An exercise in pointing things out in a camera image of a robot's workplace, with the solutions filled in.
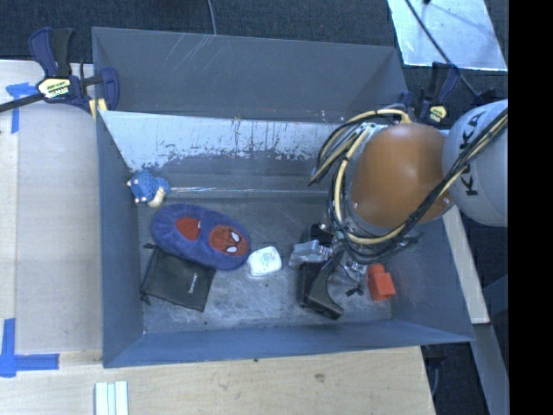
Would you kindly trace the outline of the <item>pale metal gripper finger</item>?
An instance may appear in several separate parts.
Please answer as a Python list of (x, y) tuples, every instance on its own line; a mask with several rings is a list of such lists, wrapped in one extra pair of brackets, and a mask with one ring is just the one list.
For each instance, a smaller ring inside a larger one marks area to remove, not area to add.
[(319, 264), (328, 261), (329, 256), (323, 254), (298, 254), (292, 253), (289, 257), (288, 266), (291, 269), (298, 269), (303, 264)]
[(317, 239), (310, 241), (297, 243), (294, 245), (294, 254), (325, 254), (327, 248), (320, 243)]

